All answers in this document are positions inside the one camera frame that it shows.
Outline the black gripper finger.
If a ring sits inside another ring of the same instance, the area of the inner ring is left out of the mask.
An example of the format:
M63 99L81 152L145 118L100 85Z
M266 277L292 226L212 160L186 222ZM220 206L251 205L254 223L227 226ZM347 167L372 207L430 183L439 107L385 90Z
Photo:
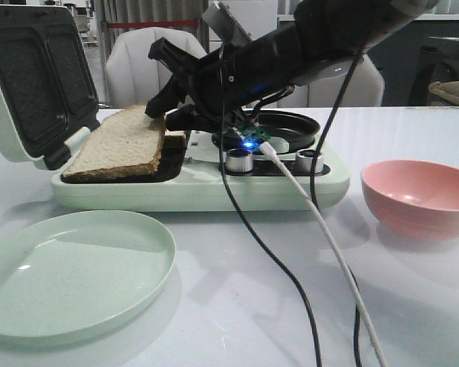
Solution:
M218 124L203 115L196 106L183 106L165 116L166 129L173 131L218 132Z
M160 62L171 72L165 86L146 105L145 114L154 119L185 101L190 78L197 71L198 59L172 44L166 37L151 45L148 58Z

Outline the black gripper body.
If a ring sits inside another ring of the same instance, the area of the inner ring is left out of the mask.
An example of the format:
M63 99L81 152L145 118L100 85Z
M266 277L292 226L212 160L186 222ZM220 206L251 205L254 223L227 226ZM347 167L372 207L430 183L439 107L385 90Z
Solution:
M291 43L253 41L200 58L190 77L190 97L200 115L216 121L290 84Z

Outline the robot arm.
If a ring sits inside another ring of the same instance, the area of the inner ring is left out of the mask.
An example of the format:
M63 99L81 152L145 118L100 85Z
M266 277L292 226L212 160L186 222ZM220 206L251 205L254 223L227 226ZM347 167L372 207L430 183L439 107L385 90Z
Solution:
M234 41L196 58L166 38L148 56L172 73L148 101L145 113L163 116L185 99L195 119L170 119L170 130L215 132L221 118L290 85L303 86L320 72L350 62L436 6L435 1L302 1L292 22L254 41Z

